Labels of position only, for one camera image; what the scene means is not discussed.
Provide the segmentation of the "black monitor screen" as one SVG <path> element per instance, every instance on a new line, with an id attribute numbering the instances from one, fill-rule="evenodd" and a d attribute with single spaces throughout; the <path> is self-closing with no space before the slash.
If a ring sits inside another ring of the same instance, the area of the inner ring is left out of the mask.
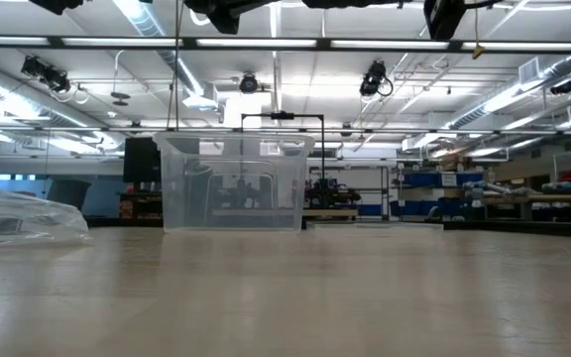
<path id="1" fill-rule="evenodd" d="M 160 182 L 161 154 L 151 137 L 125 141 L 123 182 Z"/>

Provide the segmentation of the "black red background robot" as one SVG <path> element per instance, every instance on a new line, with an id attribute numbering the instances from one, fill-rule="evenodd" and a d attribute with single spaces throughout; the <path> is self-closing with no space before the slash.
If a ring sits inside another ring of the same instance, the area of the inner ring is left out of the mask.
<path id="1" fill-rule="evenodd" d="M 355 205 L 361 195 L 353 188 L 339 183 L 336 178 L 319 178 L 304 193 L 305 203 L 312 209 L 325 209 L 341 205 Z"/>

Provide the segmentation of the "blue storage bin shelf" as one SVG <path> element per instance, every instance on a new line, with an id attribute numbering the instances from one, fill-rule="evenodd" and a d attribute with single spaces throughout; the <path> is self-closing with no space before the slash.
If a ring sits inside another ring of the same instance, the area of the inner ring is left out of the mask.
<path id="1" fill-rule="evenodd" d="M 463 210 L 471 205 L 463 185 L 483 178 L 479 172 L 404 174 L 403 181 L 395 183 L 398 195 L 390 202 L 391 215 L 428 216 L 435 208 L 444 217 L 462 216 Z"/>

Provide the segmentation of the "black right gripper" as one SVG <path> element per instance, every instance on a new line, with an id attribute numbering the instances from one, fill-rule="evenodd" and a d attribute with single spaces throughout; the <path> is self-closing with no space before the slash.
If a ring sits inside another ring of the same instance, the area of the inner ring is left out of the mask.
<path id="1" fill-rule="evenodd" d="M 467 8 L 464 0 L 424 0 L 423 14 L 431 40 L 450 40 Z"/>

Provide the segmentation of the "thin black gantry frame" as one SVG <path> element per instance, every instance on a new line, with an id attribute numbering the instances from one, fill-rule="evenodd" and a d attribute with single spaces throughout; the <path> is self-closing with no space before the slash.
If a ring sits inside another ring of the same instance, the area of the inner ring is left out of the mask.
<path id="1" fill-rule="evenodd" d="M 316 118 L 321 124 L 321 184 L 319 185 L 322 191 L 321 197 L 325 198 L 325 193 L 328 188 L 328 183 L 325 177 L 325 117 L 323 114 L 296 114 L 293 112 L 278 111 L 272 113 L 257 113 L 258 117 L 270 118 L 272 120 L 294 120 L 296 118 Z"/>

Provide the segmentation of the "dark grey trash bin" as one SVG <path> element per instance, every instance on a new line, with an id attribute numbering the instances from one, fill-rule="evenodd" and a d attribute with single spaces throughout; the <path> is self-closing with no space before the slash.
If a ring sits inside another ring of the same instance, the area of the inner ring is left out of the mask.
<path id="1" fill-rule="evenodd" d="M 47 200 L 76 207 L 81 210 L 91 183 L 76 179 L 54 180 L 48 192 Z"/>

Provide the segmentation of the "clear plastic storage bin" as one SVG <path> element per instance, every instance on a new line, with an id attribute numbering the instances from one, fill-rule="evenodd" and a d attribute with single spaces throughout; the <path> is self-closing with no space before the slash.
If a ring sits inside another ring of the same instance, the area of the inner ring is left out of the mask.
<path id="1" fill-rule="evenodd" d="M 298 231 L 314 139 L 261 133 L 161 132 L 166 232 Z"/>

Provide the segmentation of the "silver ceiling air duct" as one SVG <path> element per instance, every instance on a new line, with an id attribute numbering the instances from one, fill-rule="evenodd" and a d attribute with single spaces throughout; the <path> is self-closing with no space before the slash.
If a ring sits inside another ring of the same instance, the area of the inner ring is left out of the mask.
<path id="1" fill-rule="evenodd" d="M 113 2 L 140 36 L 153 38 L 166 35 L 149 4 L 140 0 L 113 0 Z M 175 50 L 156 50 L 156 53 L 175 73 L 178 82 L 189 96 L 202 96 L 204 94 L 201 83 Z"/>

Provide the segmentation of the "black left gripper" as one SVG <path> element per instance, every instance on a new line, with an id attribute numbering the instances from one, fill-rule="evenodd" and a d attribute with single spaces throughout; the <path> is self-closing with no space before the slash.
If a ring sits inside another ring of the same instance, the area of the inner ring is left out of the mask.
<path id="1" fill-rule="evenodd" d="M 237 35 L 240 16 L 278 0 L 184 0 L 193 12 L 205 15 L 216 30 L 225 35 Z"/>

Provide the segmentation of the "white ceiling air vent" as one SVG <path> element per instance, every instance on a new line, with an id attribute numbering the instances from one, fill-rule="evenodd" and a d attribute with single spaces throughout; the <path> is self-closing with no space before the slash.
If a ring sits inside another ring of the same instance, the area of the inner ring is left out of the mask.
<path id="1" fill-rule="evenodd" d="M 543 80 L 538 57 L 530 59 L 518 68 L 518 79 L 521 86 L 535 86 Z"/>

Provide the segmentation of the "wooden workbench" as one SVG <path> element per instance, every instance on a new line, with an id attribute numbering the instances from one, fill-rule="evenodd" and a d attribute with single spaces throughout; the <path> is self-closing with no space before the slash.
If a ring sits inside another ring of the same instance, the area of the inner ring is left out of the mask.
<path id="1" fill-rule="evenodd" d="M 520 218 L 530 221 L 534 203 L 571 203 L 571 194 L 493 195 L 485 196 L 481 202 L 484 206 L 516 204 Z"/>

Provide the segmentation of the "clear plastic bag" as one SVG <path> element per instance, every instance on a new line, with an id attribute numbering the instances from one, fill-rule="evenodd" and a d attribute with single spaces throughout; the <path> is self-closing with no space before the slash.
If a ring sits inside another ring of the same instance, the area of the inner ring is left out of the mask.
<path id="1" fill-rule="evenodd" d="M 76 207 L 0 190 L 0 246 L 89 240 L 87 223 Z"/>

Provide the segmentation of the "black overhead frame bar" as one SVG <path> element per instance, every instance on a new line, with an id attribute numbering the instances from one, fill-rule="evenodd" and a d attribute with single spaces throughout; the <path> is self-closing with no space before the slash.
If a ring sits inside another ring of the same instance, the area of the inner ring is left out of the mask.
<path id="1" fill-rule="evenodd" d="M 364 40 L 338 38 L 83 37 L 0 35 L 0 48 L 134 51 L 269 51 L 571 55 L 570 42 Z"/>

